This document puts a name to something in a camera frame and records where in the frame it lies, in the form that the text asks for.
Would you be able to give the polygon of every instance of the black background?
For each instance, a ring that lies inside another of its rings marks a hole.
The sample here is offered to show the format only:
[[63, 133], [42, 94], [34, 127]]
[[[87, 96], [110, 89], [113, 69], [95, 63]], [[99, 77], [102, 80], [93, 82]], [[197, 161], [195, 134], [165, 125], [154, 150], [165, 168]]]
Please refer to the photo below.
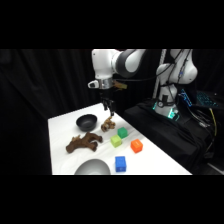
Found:
[[[1, 174], [52, 173], [47, 120], [100, 102], [98, 91], [87, 88], [95, 79], [91, 50], [0, 50]], [[156, 74], [161, 51], [146, 53], [135, 78]], [[198, 89], [224, 95], [224, 49], [195, 49], [193, 62]], [[152, 97], [154, 85], [155, 80], [128, 83], [114, 95], [117, 113]]]

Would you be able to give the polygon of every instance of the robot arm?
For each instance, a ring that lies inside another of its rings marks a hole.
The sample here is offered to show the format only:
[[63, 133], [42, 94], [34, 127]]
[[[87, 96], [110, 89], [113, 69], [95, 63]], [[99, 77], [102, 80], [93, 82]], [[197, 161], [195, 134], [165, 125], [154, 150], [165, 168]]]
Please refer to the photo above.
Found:
[[114, 49], [94, 49], [93, 67], [96, 80], [88, 84], [91, 89], [100, 89], [104, 109], [110, 109], [111, 116], [116, 110], [113, 95], [113, 74], [131, 78], [138, 72], [147, 49], [128, 49], [120, 52]]

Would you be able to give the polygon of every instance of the toy block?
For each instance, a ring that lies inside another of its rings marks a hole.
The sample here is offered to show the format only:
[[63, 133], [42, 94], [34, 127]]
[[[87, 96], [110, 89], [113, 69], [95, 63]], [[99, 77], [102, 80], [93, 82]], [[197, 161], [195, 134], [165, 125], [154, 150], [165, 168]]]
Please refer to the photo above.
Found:
[[117, 134], [119, 135], [119, 137], [121, 139], [123, 139], [123, 138], [126, 138], [128, 136], [128, 131], [125, 128], [120, 128], [120, 129], [118, 129]]
[[143, 148], [143, 144], [140, 142], [139, 139], [136, 139], [131, 142], [131, 148], [135, 153], [141, 152]]
[[118, 135], [111, 137], [110, 141], [111, 141], [112, 145], [114, 146], [114, 148], [117, 148], [118, 146], [120, 146], [122, 144], [122, 140]]
[[116, 172], [126, 172], [127, 169], [127, 164], [125, 161], [125, 157], [116, 157], [116, 162], [115, 162], [115, 167], [116, 167]]

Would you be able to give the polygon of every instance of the white table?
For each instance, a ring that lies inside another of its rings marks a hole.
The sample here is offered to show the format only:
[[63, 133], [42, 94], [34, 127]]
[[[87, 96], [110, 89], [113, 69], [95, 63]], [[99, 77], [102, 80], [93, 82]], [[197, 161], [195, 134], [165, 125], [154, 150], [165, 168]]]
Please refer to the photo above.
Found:
[[[98, 144], [96, 152], [80, 148], [68, 154], [65, 148], [72, 137], [85, 135], [76, 126], [76, 120], [85, 114], [94, 114], [98, 117], [97, 126], [92, 133], [102, 136], [104, 141]], [[100, 159], [107, 163], [112, 175], [191, 175], [117, 114], [112, 119], [116, 122], [116, 129], [103, 133], [101, 124], [109, 115], [109, 110], [104, 111], [103, 105], [97, 104], [48, 120], [53, 175], [74, 175], [80, 165], [91, 159]], [[122, 127], [128, 130], [129, 136], [122, 140], [121, 146], [114, 148], [110, 143], [110, 137], [116, 135], [117, 129]], [[144, 145], [143, 151], [138, 154], [130, 147], [131, 141], [135, 139], [139, 139]], [[116, 173], [116, 156], [126, 157], [126, 173]]]

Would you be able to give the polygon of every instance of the gray bowl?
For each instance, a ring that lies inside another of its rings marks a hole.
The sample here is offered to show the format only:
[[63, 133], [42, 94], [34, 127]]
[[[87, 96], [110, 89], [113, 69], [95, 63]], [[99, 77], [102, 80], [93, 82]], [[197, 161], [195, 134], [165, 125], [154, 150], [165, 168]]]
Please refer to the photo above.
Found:
[[111, 175], [111, 173], [105, 162], [99, 159], [93, 159], [83, 163], [75, 175]]

